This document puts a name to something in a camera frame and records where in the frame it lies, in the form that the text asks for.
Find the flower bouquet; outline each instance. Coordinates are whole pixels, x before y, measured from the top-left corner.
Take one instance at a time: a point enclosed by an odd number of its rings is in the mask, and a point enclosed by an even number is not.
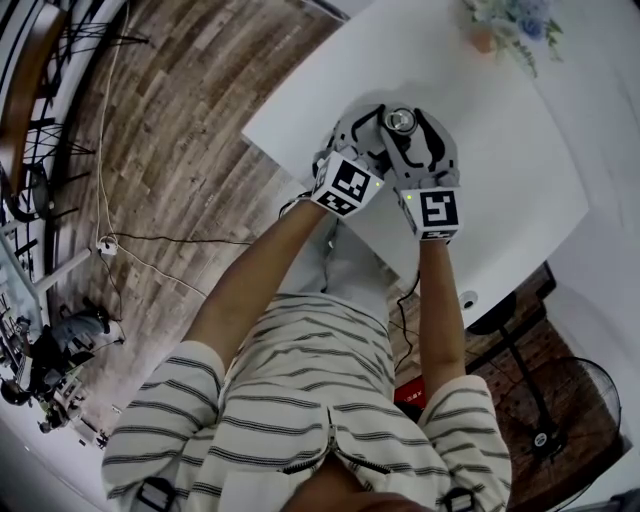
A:
[[[482,53],[510,50],[538,76],[533,53],[523,40],[546,40],[551,59],[561,61],[557,36],[560,26],[551,18],[551,0],[464,0],[472,13],[472,41]]]

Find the wooden floor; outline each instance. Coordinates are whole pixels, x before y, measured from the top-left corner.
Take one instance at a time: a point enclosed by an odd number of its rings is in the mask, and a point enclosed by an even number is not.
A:
[[[130,26],[150,45],[122,47],[106,110],[103,180],[113,231],[178,239],[251,241],[276,218],[292,195],[289,176],[240,131],[271,91],[338,23],[287,0],[132,1]],[[98,148],[102,101],[113,57],[97,63],[81,98],[70,139]],[[62,262],[95,247],[97,156],[73,157],[69,175],[91,172],[56,195],[56,211],[80,211],[58,221],[56,257]],[[100,205],[99,234],[111,231]],[[121,237],[121,246],[145,262],[208,293],[244,250],[227,244],[176,244]],[[83,375],[88,398],[84,415],[110,431],[152,369],[180,341],[202,297],[120,251],[107,258],[120,300],[97,255],[49,292],[52,316],[65,303],[81,307],[83,296],[121,315],[127,341],[96,354]],[[523,287],[518,318],[535,302],[537,274]],[[408,350],[395,304],[407,283],[388,273],[390,332],[396,361]],[[408,327],[418,330],[417,297],[405,302]],[[416,335],[408,333],[409,341]],[[499,337],[470,336],[470,359]],[[417,348],[399,368],[397,384],[420,374]],[[505,368],[508,361],[503,361]],[[511,385],[504,371],[486,370],[500,396]]]

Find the tabletop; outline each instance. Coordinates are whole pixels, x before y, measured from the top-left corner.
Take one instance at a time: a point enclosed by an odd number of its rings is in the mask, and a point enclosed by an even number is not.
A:
[[[508,56],[479,54],[455,0],[379,0],[310,55],[243,135],[304,186],[338,118],[401,101],[435,116],[458,145],[464,228],[450,244],[463,310],[477,320],[524,281],[588,210],[565,142],[531,79]],[[347,224],[411,284],[418,242],[387,182]]]

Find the shirt sleeve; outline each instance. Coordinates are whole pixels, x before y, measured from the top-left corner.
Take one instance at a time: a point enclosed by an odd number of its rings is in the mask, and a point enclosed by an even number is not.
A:
[[[442,386],[418,425],[452,475],[452,489],[474,494],[477,511],[506,510],[511,459],[485,381],[469,375]]]
[[[18,373],[16,374],[16,382],[20,389],[23,391],[27,391],[29,386],[31,385],[31,367],[33,365],[33,359],[29,356],[25,355],[20,361],[20,367],[18,368]]]
[[[218,418],[224,365],[210,347],[180,343],[151,374],[125,409],[102,461],[107,499],[130,510],[138,488],[151,476],[175,482],[187,441]]]

